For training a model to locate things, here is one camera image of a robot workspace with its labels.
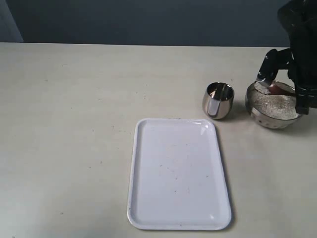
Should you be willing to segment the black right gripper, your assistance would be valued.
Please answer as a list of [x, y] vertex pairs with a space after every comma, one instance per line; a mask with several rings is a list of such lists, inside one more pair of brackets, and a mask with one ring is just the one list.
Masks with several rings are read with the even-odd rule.
[[288, 71], [296, 90], [296, 112], [308, 115], [317, 107], [317, 2], [291, 0], [278, 10], [290, 40], [294, 67]]

